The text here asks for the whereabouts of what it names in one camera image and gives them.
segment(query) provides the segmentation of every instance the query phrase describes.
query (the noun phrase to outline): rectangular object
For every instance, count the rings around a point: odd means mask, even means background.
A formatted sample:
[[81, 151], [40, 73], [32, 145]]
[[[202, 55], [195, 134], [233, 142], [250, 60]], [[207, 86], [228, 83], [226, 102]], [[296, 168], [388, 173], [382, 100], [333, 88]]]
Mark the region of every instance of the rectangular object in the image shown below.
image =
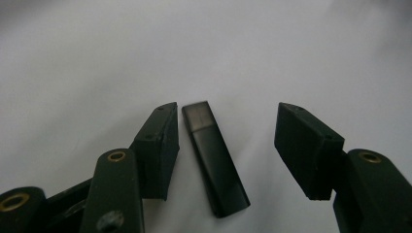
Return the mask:
[[229, 216], [251, 205], [207, 102], [182, 108], [212, 211]]
[[275, 148], [310, 200], [329, 200], [345, 139], [303, 108], [279, 103]]
[[130, 145], [136, 154], [142, 198], [167, 199], [179, 151], [178, 105], [157, 107]]

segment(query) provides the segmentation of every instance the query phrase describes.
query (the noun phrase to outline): screw hole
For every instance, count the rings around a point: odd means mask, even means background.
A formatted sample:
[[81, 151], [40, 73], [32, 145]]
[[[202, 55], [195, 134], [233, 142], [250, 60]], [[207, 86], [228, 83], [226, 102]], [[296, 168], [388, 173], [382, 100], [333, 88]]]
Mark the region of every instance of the screw hole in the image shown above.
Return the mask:
[[30, 195], [24, 192], [12, 195], [0, 203], [0, 212], [13, 211], [24, 205], [29, 198]]
[[124, 216], [121, 211], [110, 211], [97, 221], [96, 228], [100, 232], [110, 233], [121, 228], [123, 223]]
[[126, 157], [126, 154], [122, 151], [116, 151], [111, 153], [109, 156], [107, 156], [107, 159], [109, 159], [109, 161], [111, 162], [119, 162], [124, 160], [124, 158]]
[[370, 163], [380, 163], [382, 162], [382, 159], [378, 157], [375, 154], [372, 153], [367, 153], [367, 152], [362, 152], [360, 153], [360, 157], [363, 158], [363, 160], [366, 160]]

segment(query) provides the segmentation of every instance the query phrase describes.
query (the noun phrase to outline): white backdrop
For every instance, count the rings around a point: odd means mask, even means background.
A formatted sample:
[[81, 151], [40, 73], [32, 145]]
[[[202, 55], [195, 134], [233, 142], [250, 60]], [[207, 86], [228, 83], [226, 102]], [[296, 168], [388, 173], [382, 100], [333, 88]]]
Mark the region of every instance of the white backdrop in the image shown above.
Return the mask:
[[[147, 232], [338, 232], [273, 147], [279, 102], [306, 108], [344, 150], [385, 154], [412, 181], [407, 0], [0, 3], [0, 193], [47, 196], [90, 178], [152, 110], [178, 102], [181, 150]], [[181, 107], [208, 100], [251, 200], [216, 219]]]

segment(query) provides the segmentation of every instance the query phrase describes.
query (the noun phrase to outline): black plastic piece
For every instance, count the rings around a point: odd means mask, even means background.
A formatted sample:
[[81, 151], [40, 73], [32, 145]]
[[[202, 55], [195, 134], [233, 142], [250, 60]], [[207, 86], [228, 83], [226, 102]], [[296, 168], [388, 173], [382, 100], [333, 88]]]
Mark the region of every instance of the black plastic piece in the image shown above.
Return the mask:
[[279, 104], [275, 148], [309, 199], [330, 199], [344, 141], [305, 109]]
[[130, 146], [138, 161], [142, 198], [167, 199], [179, 151], [177, 108], [176, 103], [157, 107]]
[[48, 199], [45, 233], [79, 232], [91, 179]]
[[19, 187], [0, 195], [0, 232], [37, 232], [46, 197], [38, 187]]
[[343, 170], [349, 191], [338, 189], [333, 204], [341, 232], [412, 232], [412, 186], [391, 160], [351, 150]]
[[212, 211], [229, 216], [251, 205], [207, 102], [182, 108]]
[[81, 233], [144, 232], [137, 163], [132, 150], [110, 150], [97, 161]]

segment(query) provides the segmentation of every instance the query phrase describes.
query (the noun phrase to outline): black rectangular block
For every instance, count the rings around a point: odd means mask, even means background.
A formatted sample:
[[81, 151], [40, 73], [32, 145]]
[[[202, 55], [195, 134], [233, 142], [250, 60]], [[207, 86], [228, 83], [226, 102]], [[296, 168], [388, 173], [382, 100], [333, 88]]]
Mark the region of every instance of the black rectangular block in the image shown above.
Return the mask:
[[344, 141], [305, 109], [279, 103], [275, 148], [309, 199], [330, 199]]

